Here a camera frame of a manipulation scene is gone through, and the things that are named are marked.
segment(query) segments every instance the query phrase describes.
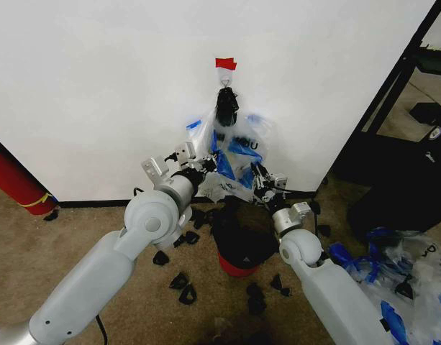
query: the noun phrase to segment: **yellow stripe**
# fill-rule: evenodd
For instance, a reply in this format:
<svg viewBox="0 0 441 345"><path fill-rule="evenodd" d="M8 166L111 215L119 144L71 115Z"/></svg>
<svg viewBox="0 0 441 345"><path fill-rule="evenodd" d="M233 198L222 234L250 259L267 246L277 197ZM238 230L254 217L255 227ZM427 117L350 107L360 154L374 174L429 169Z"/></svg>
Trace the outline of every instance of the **yellow stripe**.
<svg viewBox="0 0 441 345"><path fill-rule="evenodd" d="M34 205L37 205L38 203L44 203L47 200L47 198L49 198L50 196L52 196L52 194L46 193L39 200L36 200L34 203L29 203L27 205L22 205L21 203L19 203L19 205L23 207L32 207Z"/></svg>

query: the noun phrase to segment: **red tape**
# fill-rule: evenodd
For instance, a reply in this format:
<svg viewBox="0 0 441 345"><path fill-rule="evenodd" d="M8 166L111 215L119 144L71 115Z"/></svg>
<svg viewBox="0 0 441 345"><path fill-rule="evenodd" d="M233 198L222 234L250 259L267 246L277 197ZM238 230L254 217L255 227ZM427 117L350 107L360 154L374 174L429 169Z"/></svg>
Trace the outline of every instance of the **red tape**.
<svg viewBox="0 0 441 345"><path fill-rule="evenodd" d="M236 62L233 57L229 57L227 59L215 59L215 67L226 68L228 70L235 70Z"/></svg>

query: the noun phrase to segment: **baseboard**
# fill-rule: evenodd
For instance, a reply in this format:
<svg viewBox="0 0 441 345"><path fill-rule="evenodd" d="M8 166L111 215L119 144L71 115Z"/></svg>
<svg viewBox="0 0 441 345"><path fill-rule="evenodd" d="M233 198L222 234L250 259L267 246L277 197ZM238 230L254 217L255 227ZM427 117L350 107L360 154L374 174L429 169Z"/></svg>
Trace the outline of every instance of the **baseboard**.
<svg viewBox="0 0 441 345"><path fill-rule="evenodd" d="M316 197L317 192L292 192L287 193L287 199L312 199ZM59 201L61 208L85 208L85 207L123 207L129 203L130 199L122 200L94 200L94 201ZM213 203L205 196L195 196L191 203Z"/></svg>

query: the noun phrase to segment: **red cylinder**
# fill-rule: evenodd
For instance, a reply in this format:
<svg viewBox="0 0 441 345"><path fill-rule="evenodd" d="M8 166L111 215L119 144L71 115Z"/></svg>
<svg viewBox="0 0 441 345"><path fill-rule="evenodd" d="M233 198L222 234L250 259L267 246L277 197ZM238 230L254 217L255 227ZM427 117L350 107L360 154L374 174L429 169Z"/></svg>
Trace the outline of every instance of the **red cylinder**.
<svg viewBox="0 0 441 345"><path fill-rule="evenodd" d="M251 275L256 270L258 270L258 266L255 266L255 267L252 267L252 268L247 268L247 269L233 266L222 255L220 255L219 252L217 252L217 254L219 255L220 267L228 275L231 275L232 277L247 277L248 275Z"/></svg>
<svg viewBox="0 0 441 345"><path fill-rule="evenodd" d="M0 144L0 189L31 214L44 214L55 201L22 165Z"/></svg>

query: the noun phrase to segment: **metal bracket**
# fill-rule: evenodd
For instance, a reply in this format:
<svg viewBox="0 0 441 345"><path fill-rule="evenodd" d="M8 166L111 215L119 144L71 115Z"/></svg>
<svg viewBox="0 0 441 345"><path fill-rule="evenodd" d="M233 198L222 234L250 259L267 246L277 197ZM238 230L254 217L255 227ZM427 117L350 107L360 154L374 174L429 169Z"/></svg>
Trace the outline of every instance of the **metal bracket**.
<svg viewBox="0 0 441 345"><path fill-rule="evenodd" d="M289 210L289 218L291 221L302 221L305 216L312 211L312 208L309 207L308 203L295 203L292 205L291 209Z"/></svg>
<svg viewBox="0 0 441 345"><path fill-rule="evenodd" d="M169 167L161 156L144 160L142 167L153 185L161 184L166 179L165 174L169 172Z"/></svg>
<svg viewBox="0 0 441 345"><path fill-rule="evenodd" d="M177 162L181 169L184 169L188 160L196 158L194 146L191 142L183 142L176 147Z"/></svg>

